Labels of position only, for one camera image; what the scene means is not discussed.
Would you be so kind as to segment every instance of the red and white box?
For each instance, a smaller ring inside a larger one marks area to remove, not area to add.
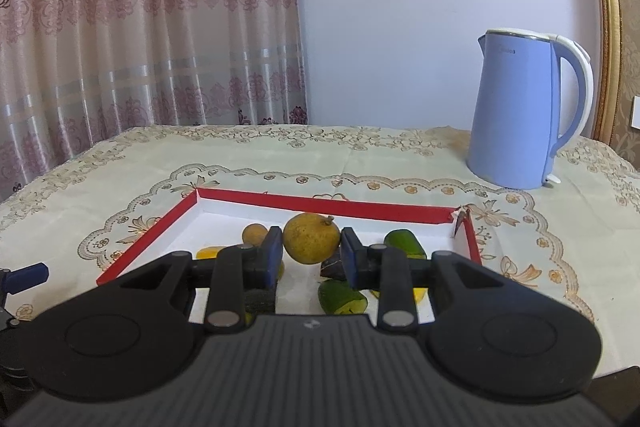
[[[382,243],[391,230],[409,229],[430,256],[436,250],[454,251],[481,264],[476,235],[468,213],[464,212],[456,230],[456,208],[407,204],[365,203],[325,200],[196,188],[182,199],[151,229],[125,251],[97,283],[104,284],[118,275],[139,268],[175,250],[196,252],[205,247],[242,243],[244,227],[262,223],[265,227],[284,227],[300,212],[316,212],[335,217],[340,228],[351,227],[363,245]],[[320,265],[303,265],[284,251],[285,271],[276,292],[276,312],[281,314],[322,314],[318,302]],[[202,322],[206,289],[198,289],[190,320]],[[369,305],[366,313],[375,324],[378,301],[363,291]],[[421,322],[433,320],[428,298],[418,305]]]

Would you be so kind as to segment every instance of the wall socket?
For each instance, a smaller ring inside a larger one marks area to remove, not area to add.
[[[631,127],[640,129],[640,96],[634,96],[634,104],[631,108]]]

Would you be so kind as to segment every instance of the floral tablecloth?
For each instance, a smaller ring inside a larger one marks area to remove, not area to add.
[[[560,185],[490,185],[465,166],[468,132],[313,126],[155,126],[102,142],[0,204],[0,265],[44,262],[10,296],[35,316],[95,279],[194,187],[386,203],[468,205],[485,266],[565,302],[603,337],[599,373],[640,364],[640,174],[580,138]]]

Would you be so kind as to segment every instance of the electric kettle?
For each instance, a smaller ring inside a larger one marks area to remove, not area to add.
[[[484,63],[466,164],[478,177],[528,190],[546,182],[558,150],[579,134],[593,102],[587,52],[560,35],[514,28],[487,30],[478,39]],[[560,59],[578,77],[578,107],[559,136]]]

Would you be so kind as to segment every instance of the pink curtain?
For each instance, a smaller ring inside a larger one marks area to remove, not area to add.
[[[297,0],[0,0],[0,200],[151,124],[306,123]]]

